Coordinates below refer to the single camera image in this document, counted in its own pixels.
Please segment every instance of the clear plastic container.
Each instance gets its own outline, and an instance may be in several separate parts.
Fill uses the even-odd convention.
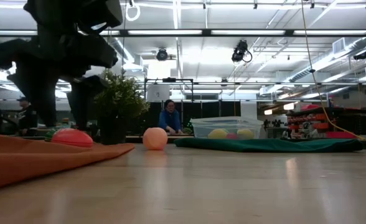
[[[218,135],[218,139],[235,139],[238,130],[249,129],[253,136],[250,139],[258,139],[263,121],[257,119],[231,116],[218,118],[191,119],[193,124],[194,136],[196,138],[209,138],[209,134],[216,129],[223,129],[228,136]]]

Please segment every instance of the yellow ball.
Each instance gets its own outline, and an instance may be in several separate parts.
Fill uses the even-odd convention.
[[[247,129],[247,128],[239,129],[237,131],[237,135],[238,135],[238,138],[242,139],[242,140],[253,139],[255,137],[253,132],[251,130]]]
[[[214,129],[208,134],[209,139],[226,139],[227,131],[224,129]]]

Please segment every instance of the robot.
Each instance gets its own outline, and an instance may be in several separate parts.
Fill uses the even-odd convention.
[[[56,124],[55,89],[59,79],[69,82],[67,95],[79,129],[86,128],[87,105],[106,88],[98,76],[83,78],[91,65],[111,68],[118,61],[114,48],[100,36],[122,24],[119,0],[28,0],[24,10],[37,23],[30,41],[0,44],[0,69],[16,63],[8,79],[28,98],[47,127]]]

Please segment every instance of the green mat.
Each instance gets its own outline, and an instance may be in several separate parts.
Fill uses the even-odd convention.
[[[174,141],[177,147],[193,147],[231,152],[353,152],[363,149],[356,139],[323,139],[289,142],[280,139],[202,139],[182,138]]]

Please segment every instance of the orange ball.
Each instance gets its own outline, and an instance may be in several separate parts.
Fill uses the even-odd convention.
[[[92,147],[93,139],[83,131],[72,128],[58,130],[52,137],[52,142],[78,147]]]
[[[144,132],[143,144],[150,150],[163,150],[168,142],[168,135],[162,128],[149,128]]]

